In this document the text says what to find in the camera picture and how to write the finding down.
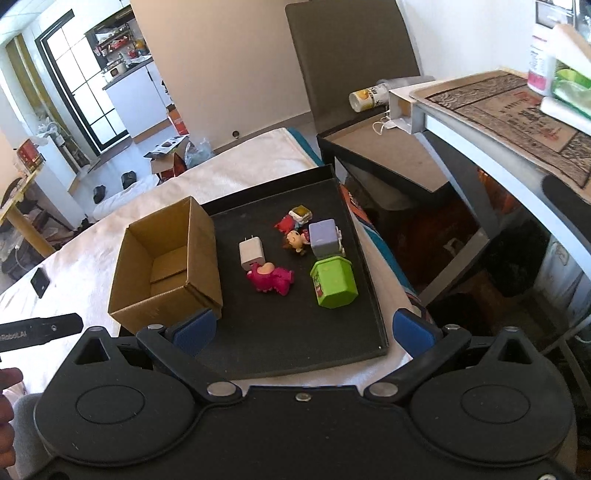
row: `white bed sheet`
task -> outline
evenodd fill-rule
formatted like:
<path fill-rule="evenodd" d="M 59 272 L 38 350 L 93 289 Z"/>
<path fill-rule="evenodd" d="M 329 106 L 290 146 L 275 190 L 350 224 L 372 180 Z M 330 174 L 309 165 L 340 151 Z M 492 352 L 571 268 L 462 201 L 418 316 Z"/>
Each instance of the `white bed sheet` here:
<path fill-rule="evenodd" d="M 112 336 L 117 336 L 119 324 L 107 314 L 107 306 L 119 246 L 129 223 L 189 195 L 206 203 L 315 166 L 286 129 L 244 142 L 142 194 L 47 258 L 42 265 L 51 284 L 44 297 L 37 298 L 30 284 L 34 271 L 29 272 L 0 296 L 0 323 L 76 312 L 84 320 L 85 328 L 102 325 Z M 244 390 L 251 384 L 357 385 L 363 389 L 409 360 L 392 338 L 391 319 L 398 308 L 410 308 L 410 302 L 363 227 L 354 221 L 386 322 L 388 355 L 304 374 L 238 381 Z M 75 335 L 3 353 L 0 367 L 19 367 L 24 373 L 27 392 L 42 392 L 78 338 Z"/>

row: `white power adapter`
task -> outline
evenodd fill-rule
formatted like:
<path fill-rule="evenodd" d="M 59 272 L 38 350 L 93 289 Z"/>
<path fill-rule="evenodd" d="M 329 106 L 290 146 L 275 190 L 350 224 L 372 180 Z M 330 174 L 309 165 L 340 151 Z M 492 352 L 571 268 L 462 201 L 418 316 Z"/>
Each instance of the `white power adapter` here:
<path fill-rule="evenodd" d="M 250 271 L 253 263 L 258 263 L 259 265 L 265 264 L 265 254 L 262 250 L 262 242 L 257 236 L 240 242 L 238 247 L 240 248 L 240 262 L 242 268 L 247 272 Z"/>

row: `person's hand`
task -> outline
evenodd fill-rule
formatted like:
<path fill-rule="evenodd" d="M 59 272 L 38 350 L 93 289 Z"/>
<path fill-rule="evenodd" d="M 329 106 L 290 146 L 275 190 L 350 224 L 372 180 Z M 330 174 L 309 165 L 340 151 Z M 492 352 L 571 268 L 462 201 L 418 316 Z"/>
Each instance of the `person's hand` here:
<path fill-rule="evenodd" d="M 18 368 L 0 370 L 0 388 L 9 388 L 22 382 L 22 372 Z M 17 461 L 14 452 L 14 429 L 9 424 L 14 418 L 12 405 L 4 395 L 0 395 L 0 468 L 7 468 Z"/>

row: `toy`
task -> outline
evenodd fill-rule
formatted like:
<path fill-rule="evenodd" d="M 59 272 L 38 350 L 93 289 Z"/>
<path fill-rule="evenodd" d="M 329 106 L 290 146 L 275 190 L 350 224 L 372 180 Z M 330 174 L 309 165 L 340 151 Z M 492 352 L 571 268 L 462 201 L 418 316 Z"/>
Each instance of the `toy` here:
<path fill-rule="evenodd" d="M 293 270 L 276 267 L 272 263 L 266 263 L 264 265 L 253 263 L 250 272 L 246 276 L 257 291 L 267 292 L 275 290 L 279 295 L 283 296 L 289 293 L 290 286 L 295 280 Z"/>
<path fill-rule="evenodd" d="M 306 254 L 306 245 L 310 244 L 310 234 L 308 230 L 303 230 L 301 233 L 292 230 L 285 236 L 283 248 L 293 248 L 296 253 L 300 255 Z"/>
<path fill-rule="evenodd" d="M 292 208 L 280 222 L 275 224 L 275 228 L 284 235 L 287 235 L 292 230 L 299 230 L 310 220 L 312 220 L 312 212 L 303 205 L 300 205 Z"/>
<path fill-rule="evenodd" d="M 295 228 L 299 229 L 312 220 L 312 212 L 303 205 L 294 207 L 290 210 L 289 216 L 295 220 Z"/>
<path fill-rule="evenodd" d="M 345 249 L 341 244 L 343 237 L 332 218 L 311 223 L 309 229 L 310 245 L 318 260 L 335 255 L 345 256 Z"/>
<path fill-rule="evenodd" d="M 351 262 L 346 258 L 336 256 L 317 261 L 310 276 L 321 307 L 335 309 L 348 305 L 359 294 Z"/>
<path fill-rule="evenodd" d="M 277 230 L 279 230 L 284 235 L 287 235 L 289 232 L 296 228 L 295 222 L 296 221 L 291 216 L 285 215 L 281 219 L 281 222 L 275 224 L 275 228 L 277 228 Z"/>

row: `plastic bag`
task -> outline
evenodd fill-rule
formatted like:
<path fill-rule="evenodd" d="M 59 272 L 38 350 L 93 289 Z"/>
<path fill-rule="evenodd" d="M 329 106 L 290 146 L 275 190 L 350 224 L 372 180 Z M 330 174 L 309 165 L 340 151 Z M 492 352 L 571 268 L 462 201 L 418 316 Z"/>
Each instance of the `plastic bag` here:
<path fill-rule="evenodd" d="M 215 157 L 215 153 L 213 153 L 209 140 L 202 138 L 197 145 L 193 145 L 191 142 L 187 145 L 187 149 L 185 150 L 185 165 L 187 168 L 193 168 L 213 157 Z"/>

